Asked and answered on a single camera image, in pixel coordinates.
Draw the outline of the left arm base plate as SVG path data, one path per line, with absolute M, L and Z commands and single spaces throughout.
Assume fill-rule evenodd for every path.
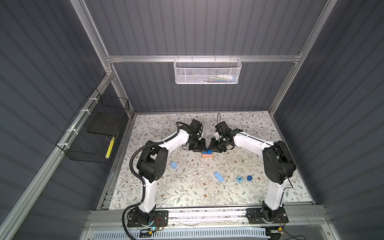
M 134 209 L 128 213 L 126 225 L 129 228 L 138 227 L 166 227 L 168 225 L 168 211 L 154 210 L 144 213 Z

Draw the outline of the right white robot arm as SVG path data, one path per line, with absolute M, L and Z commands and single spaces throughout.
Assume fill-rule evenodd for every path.
M 224 153 L 228 146 L 247 149 L 263 158 L 264 172 L 269 179 L 267 195 L 262 202 L 263 213 L 277 213 L 283 207 L 283 195 L 292 188 L 290 178 L 297 169 L 288 146 L 283 141 L 271 142 L 251 136 L 240 129 L 230 129 L 226 122 L 218 123 L 208 149 Z

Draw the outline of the light blue cube block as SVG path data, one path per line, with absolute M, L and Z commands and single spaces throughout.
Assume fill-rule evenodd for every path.
M 178 166 L 177 166 L 177 163 L 175 163 L 175 162 L 171 162 L 171 167 L 172 167 L 173 169 L 176 170 L 177 167 L 178 167 Z

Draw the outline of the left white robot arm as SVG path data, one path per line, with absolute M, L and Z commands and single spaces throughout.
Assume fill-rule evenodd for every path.
M 163 176 L 171 152 L 181 146 L 188 151 L 202 153 L 207 150 L 203 138 L 203 125 L 193 119 L 188 125 L 176 122 L 177 130 L 159 142 L 148 141 L 135 151 L 130 159 L 130 171 L 142 183 L 142 198 L 137 212 L 149 215 L 156 209 L 155 193 L 157 181 Z

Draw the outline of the light blue rectangular block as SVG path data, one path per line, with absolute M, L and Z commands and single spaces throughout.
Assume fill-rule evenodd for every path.
M 219 183 L 222 183 L 225 180 L 225 178 L 219 172 L 215 172 L 214 176 L 219 181 Z

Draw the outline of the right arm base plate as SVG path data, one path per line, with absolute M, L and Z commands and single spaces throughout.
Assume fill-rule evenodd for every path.
M 246 209 L 246 218 L 250 224 L 287 224 L 289 218 L 283 207 L 277 210 L 269 208 L 248 208 Z

